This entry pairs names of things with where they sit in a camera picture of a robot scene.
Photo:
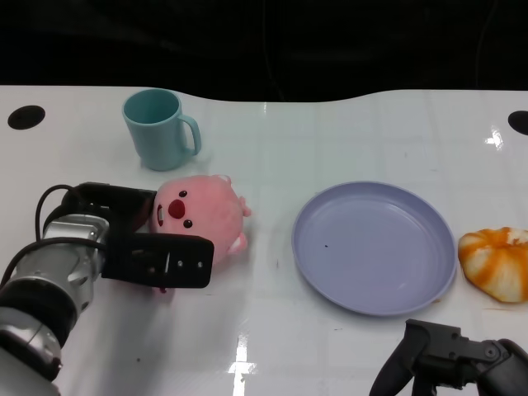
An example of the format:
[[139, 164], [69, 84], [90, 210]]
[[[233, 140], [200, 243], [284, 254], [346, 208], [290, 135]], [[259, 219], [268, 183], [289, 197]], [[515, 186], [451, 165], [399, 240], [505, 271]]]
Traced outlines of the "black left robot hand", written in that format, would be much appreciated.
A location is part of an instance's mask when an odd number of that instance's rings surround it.
[[154, 213], [155, 191], [85, 182], [67, 192], [54, 211], [95, 215], [109, 222], [101, 276], [162, 289], [205, 288], [214, 244], [182, 233], [141, 232]]

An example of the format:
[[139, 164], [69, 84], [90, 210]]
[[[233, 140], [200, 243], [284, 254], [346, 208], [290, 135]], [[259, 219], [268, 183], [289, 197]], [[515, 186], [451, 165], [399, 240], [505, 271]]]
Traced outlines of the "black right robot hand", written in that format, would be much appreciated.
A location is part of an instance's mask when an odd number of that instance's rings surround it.
[[476, 342], [459, 328], [409, 319], [370, 395], [397, 395], [409, 381], [413, 395], [467, 384], [476, 384], [480, 395], [526, 395], [527, 353], [508, 339]]

